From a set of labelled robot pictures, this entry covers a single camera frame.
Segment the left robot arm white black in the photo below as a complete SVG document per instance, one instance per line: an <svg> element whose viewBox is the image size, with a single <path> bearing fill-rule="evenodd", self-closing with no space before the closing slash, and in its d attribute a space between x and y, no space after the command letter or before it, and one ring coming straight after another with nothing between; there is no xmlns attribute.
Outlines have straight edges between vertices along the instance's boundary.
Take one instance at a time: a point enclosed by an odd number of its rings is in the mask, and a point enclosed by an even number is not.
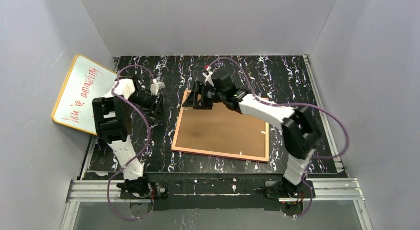
<svg viewBox="0 0 420 230"><path fill-rule="evenodd" d="M149 89L144 89L134 76L116 79L113 87L102 97L92 100L96 134L113 150L127 181L144 175L144 165L136 156L132 145L132 122L129 108L143 111L155 120L165 120L163 96L165 84L152 79Z"/></svg>

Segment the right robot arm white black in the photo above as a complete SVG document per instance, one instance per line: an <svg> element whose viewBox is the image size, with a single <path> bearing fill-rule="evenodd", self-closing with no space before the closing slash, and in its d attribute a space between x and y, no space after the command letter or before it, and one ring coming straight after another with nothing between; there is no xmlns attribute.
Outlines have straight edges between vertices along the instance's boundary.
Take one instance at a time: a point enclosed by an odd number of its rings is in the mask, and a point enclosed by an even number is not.
<svg viewBox="0 0 420 230"><path fill-rule="evenodd" d="M301 185L307 173L310 158L322 136L322 131L308 107L280 105L264 100L250 90L238 88L228 74L203 73L204 81L195 81L182 103L183 107L210 110L215 103L229 110L265 121L281 130L288 162L282 177L283 185Z"/></svg>

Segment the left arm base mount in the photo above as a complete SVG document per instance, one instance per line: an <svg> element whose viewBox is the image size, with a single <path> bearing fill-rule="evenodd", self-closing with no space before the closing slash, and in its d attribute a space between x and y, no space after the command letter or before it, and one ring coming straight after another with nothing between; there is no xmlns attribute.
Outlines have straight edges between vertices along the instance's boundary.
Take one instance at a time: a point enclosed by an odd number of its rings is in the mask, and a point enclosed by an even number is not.
<svg viewBox="0 0 420 230"><path fill-rule="evenodd" d="M150 181L127 181L118 183L116 185L120 189L121 199L166 199L168 197L168 183L167 182L150 182Z"/></svg>

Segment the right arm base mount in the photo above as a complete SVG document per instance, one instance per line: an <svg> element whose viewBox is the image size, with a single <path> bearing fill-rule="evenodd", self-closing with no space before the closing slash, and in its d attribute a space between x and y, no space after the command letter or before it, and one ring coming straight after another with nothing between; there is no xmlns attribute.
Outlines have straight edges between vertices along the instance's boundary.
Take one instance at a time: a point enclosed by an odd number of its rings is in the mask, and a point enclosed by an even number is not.
<svg viewBox="0 0 420 230"><path fill-rule="evenodd" d="M299 183L297 186L289 183L286 179L278 181L266 181L262 194L267 199L277 199L280 202L280 210L287 215L300 214L304 210L304 200L310 200L316 196L313 183Z"/></svg>

